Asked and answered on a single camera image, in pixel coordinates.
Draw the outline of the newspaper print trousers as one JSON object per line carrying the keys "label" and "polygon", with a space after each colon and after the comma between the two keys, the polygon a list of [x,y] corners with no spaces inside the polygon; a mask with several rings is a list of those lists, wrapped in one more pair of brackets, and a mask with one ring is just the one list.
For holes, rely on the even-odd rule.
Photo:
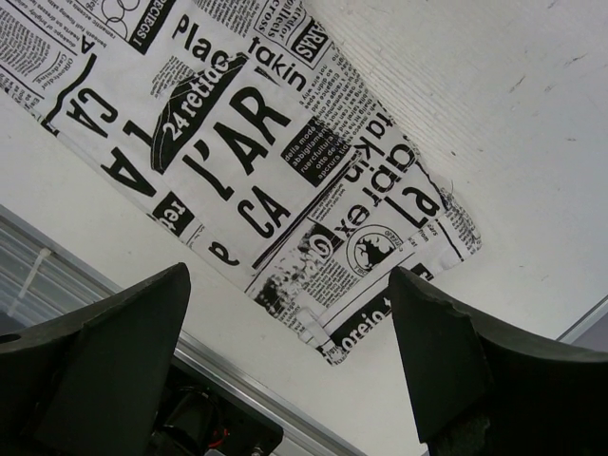
{"label": "newspaper print trousers", "polygon": [[482,244],[299,1],[5,1],[1,88],[331,365]]}

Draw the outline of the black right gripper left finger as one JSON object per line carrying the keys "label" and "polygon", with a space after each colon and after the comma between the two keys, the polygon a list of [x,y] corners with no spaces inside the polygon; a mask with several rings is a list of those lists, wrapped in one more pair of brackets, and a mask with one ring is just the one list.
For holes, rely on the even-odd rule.
{"label": "black right gripper left finger", "polygon": [[2,454],[144,454],[190,292],[178,263],[2,335]]}

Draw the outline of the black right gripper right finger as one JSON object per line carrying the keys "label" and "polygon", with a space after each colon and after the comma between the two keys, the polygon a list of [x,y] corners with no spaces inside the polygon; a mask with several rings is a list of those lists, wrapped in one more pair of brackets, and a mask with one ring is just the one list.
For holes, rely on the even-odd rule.
{"label": "black right gripper right finger", "polygon": [[389,275],[419,441],[432,455],[603,455],[607,356],[517,328],[402,267]]}

